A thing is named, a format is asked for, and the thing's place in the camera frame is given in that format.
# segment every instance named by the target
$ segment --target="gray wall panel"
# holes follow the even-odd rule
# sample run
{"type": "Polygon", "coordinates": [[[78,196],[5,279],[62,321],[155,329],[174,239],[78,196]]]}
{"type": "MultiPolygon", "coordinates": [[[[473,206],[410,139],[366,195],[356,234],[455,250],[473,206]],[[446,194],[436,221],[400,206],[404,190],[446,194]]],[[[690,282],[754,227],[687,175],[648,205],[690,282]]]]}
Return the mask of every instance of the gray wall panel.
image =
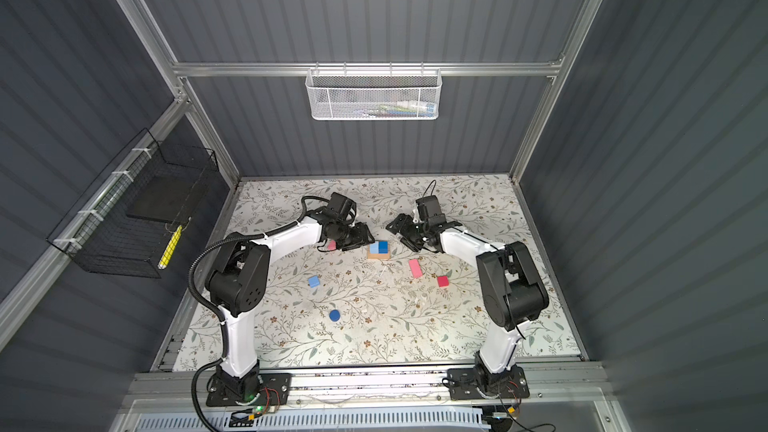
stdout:
{"type": "Polygon", "coordinates": [[[767,30],[768,0],[606,0],[523,176],[635,430],[762,421],[767,30]]]}
{"type": "Polygon", "coordinates": [[[146,0],[187,62],[556,60],[582,0],[146,0]]]}
{"type": "Polygon", "coordinates": [[[440,117],[321,121],[300,78],[192,79],[244,176],[504,172],[547,83],[446,78],[440,117]]]}
{"type": "MultiPolygon", "coordinates": [[[[0,0],[0,22],[5,298],[172,96],[113,0],[0,0]]],[[[187,120],[168,140],[200,145],[187,120]]],[[[159,280],[63,271],[0,353],[0,429],[108,428],[134,372],[150,366],[228,190],[217,176],[159,280]]]]}
{"type": "MultiPolygon", "coordinates": [[[[167,140],[200,146],[187,120],[167,140]]],[[[133,374],[149,368],[228,191],[216,175],[160,279],[64,270],[0,354],[4,430],[107,429],[133,374]]]]}
{"type": "Polygon", "coordinates": [[[112,0],[0,0],[0,298],[171,101],[112,0]]]}

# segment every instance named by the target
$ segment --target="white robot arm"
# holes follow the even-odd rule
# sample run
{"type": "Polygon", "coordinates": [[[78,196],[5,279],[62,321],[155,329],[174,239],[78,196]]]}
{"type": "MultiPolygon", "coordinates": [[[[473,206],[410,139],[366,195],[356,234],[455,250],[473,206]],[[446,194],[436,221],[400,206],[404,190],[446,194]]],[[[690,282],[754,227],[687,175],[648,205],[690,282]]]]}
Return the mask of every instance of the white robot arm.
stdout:
{"type": "MultiPolygon", "coordinates": [[[[492,321],[485,343],[475,355],[473,377],[468,381],[463,371],[459,380],[448,379],[452,384],[461,382],[465,392],[469,385],[483,397],[494,397],[506,389],[507,382],[516,383],[522,377],[514,353],[525,329],[549,306],[546,288],[522,242],[490,242],[472,234],[459,222],[446,219],[435,196],[417,199],[416,208],[418,219],[400,214],[386,229],[414,252],[426,248],[455,255],[477,269],[485,311],[492,321]]],[[[528,396],[527,387],[520,387],[519,392],[522,397],[518,398],[528,396]]]]}
{"type": "MultiPolygon", "coordinates": [[[[259,391],[265,389],[254,347],[254,314],[255,307],[264,297],[270,265],[295,250],[325,239],[336,241],[336,248],[341,251],[373,244],[368,226],[355,223],[356,207],[353,200],[335,192],[330,200],[305,196],[302,197],[302,214],[294,222],[264,234],[230,234],[197,258],[190,268],[188,289],[199,303],[216,314],[221,323],[222,359],[201,368],[216,367],[211,389],[216,389],[217,400],[224,400],[226,404],[252,405],[259,399],[259,391]],[[309,199],[328,204],[307,211],[306,200],[309,199]],[[203,256],[215,249],[218,249],[216,259],[205,281],[210,292],[210,300],[207,300],[194,285],[194,268],[203,256]]],[[[196,395],[193,391],[193,402],[199,407],[196,395]]],[[[214,430],[205,422],[204,425],[214,430]]]]}

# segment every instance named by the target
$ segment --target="pink block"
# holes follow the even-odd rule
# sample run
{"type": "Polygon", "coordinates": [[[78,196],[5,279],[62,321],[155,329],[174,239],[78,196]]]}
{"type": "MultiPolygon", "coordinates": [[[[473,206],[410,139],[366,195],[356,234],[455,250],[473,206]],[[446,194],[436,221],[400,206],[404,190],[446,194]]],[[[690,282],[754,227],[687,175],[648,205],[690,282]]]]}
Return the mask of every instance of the pink block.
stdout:
{"type": "Polygon", "coordinates": [[[412,258],[408,261],[408,265],[411,266],[411,273],[413,274],[413,278],[419,278],[422,274],[422,266],[418,264],[418,260],[415,258],[412,258]]]}

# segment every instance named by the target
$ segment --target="zip tie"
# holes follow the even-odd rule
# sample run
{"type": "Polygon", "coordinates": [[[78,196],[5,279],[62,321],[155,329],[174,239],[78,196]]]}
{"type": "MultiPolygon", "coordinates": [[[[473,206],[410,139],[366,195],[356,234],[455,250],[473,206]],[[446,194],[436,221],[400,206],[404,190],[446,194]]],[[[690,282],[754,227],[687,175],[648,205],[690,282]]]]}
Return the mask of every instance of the zip tie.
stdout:
{"type": "Polygon", "coordinates": [[[118,174],[118,175],[122,175],[122,176],[128,177],[128,180],[130,180],[131,183],[133,183],[133,181],[134,181],[134,178],[130,176],[129,171],[127,171],[127,170],[116,170],[116,171],[112,172],[112,175],[114,175],[114,174],[118,174]]]}
{"type": "Polygon", "coordinates": [[[147,148],[144,148],[144,149],[141,149],[141,148],[137,148],[137,149],[131,149],[131,150],[141,150],[142,152],[146,152],[146,153],[147,153],[147,156],[148,156],[149,158],[152,158],[152,154],[150,154],[150,153],[149,153],[149,149],[147,149],[147,148]]]}
{"type": "Polygon", "coordinates": [[[104,221],[104,217],[102,217],[101,214],[99,214],[95,208],[92,208],[90,210],[81,210],[78,212],[78,214],[91,214],[92,216],[96,217],[99,222],[104,221]]]}
{"type": "Polygon", "coordinates": [[[53,240],[53,242],[54,242],[54,243],[56,243],[56,242],[63,242],[63,243],[65,243],[65,244],[75,244],[75,245],[77,245],[78,247],[81,247],[81,245],[80,245],[80,239],[78,239],[78,238],[74,238],[74,237],[72,237],[72,238],[55,238],[55,239],[53,240]]]}

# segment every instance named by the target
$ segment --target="black mounting plate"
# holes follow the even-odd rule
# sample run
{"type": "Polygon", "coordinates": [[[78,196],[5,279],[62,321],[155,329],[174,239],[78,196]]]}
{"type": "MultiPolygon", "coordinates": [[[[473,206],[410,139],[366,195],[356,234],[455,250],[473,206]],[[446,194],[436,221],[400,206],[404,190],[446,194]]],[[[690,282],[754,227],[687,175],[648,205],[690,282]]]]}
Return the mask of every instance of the black mounting plate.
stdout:
{"type": "MultiPolygon", "coordinates": [[[[291,374],[261,374],[261,387],[269,388],[277,391],[277,397],[280,401],[280,405],[285,405],[288,401],[288,393],[290,392],[290,380],[291,374]]],[[[214,392],[208,393],[208,398],[205,401],[207,407],[240,407],[235,403],[239,398],[231,397],[226,393],[226,387],[218,387],[214,392]]],[[[262,394],[256,399],[252,405],[266,405],[266,394],[262,394]]],[[[270,406],[277,405],[275,402],[274,392],[270,392],[270,406]]]]}
{"type": "Polygon", "coordinates": [[[453,384],[460,383],[460,385],[452,385],[448,387],[451,393],[451,400],[479,400],[487,398],[501,399],[527,399],[531,397],[531,391],[528,389],[528,381],[525,379],[525,372],[517,365],[513,365],[512,369],[508,372],[508,376],[504,380],[498,382],[498,391],[491,387],[490,394],[486,394],[484,397],[480,394],[477,385],[475,385],[475,374],[471,368],[456,368],[448,369],[448,378],[455,380],[451,382],[453,384]]]}

